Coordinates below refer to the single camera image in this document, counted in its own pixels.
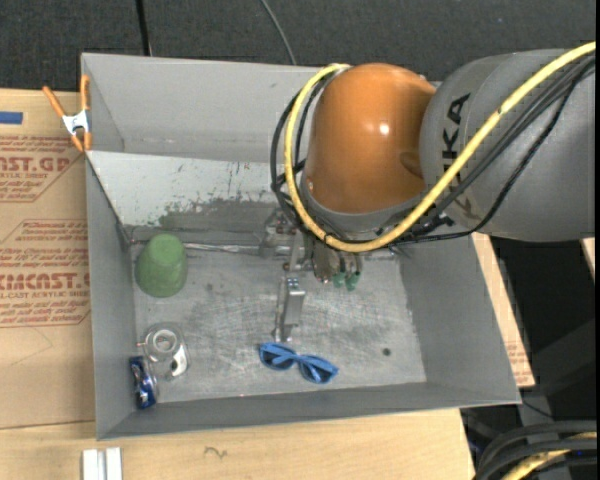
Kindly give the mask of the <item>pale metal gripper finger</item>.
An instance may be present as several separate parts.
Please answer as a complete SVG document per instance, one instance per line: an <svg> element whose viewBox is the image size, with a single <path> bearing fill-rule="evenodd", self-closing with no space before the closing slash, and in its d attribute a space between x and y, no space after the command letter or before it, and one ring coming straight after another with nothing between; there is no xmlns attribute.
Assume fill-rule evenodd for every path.
<svg viewBox="0 0 600 480"><path fill-rule="evenodd" d="M278 282L274 329L272 331L272 337L275 342L284 340L286 284L286 276L283 275Z"/></svg>
<svg viewBox="0 0 600 480"><path fill-rule="evenodd" d="M292 331L301 320L306 290L298 277L289 277L285 283L282 313L282 340L289 341Z"/></svg>

